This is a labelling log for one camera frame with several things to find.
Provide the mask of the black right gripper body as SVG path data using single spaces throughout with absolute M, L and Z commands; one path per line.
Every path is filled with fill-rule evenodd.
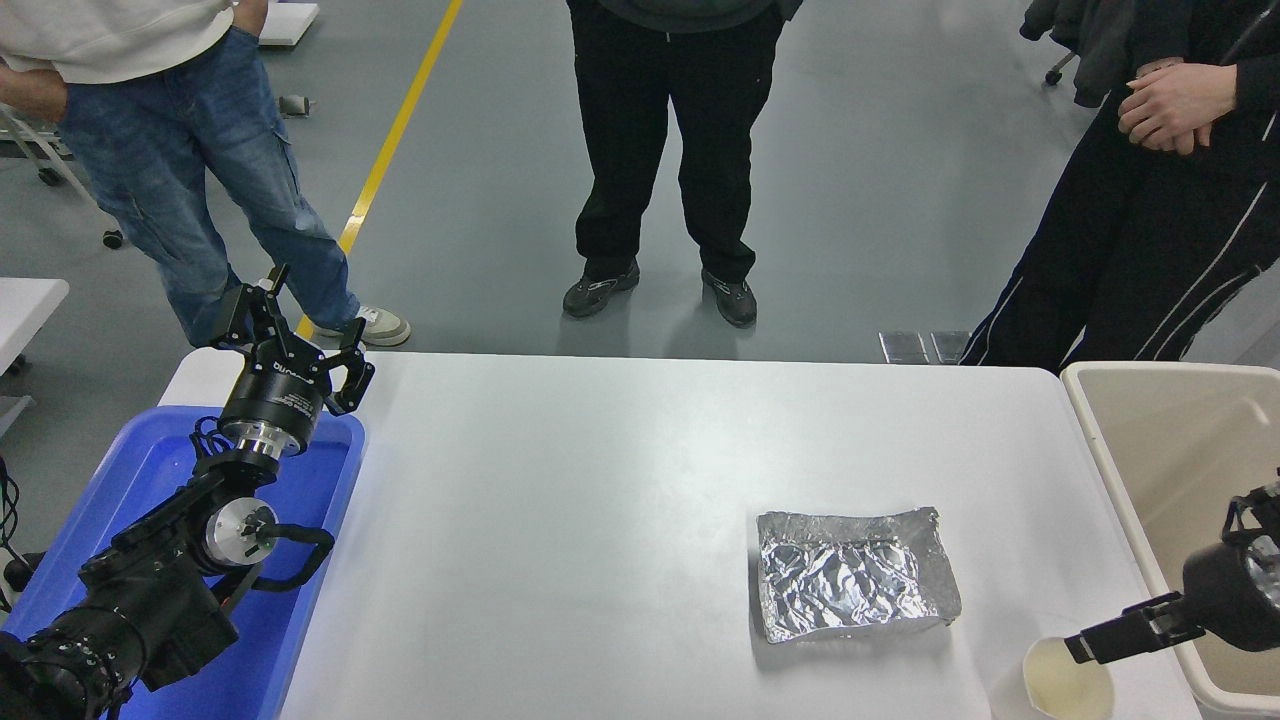
M 1268 597 L 1256 578 L 1256 538 L 1204 547 L 1183 568 L 1193 621 L 1222 641 L 1267 641 Z

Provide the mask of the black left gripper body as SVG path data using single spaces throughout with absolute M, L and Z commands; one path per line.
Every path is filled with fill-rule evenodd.
M 220 415 L 220 432 L 243 437 L 251 427 L 268 427 L 293 443 L 311 441 L 323 410 L 319 388 L 278 363 L 248 357 Z

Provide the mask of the person's right hand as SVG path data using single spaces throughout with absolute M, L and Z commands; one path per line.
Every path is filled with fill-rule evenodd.
M 1157 129 L 1140 141 L 1140 146 L 1158 152 L 1172 152 L 1179 156 L 1190 156 L 1199 149 L 1211 145 L 1213 123 L 1201 126 L 1194 129 L 1174 132 L 1172 129 Z

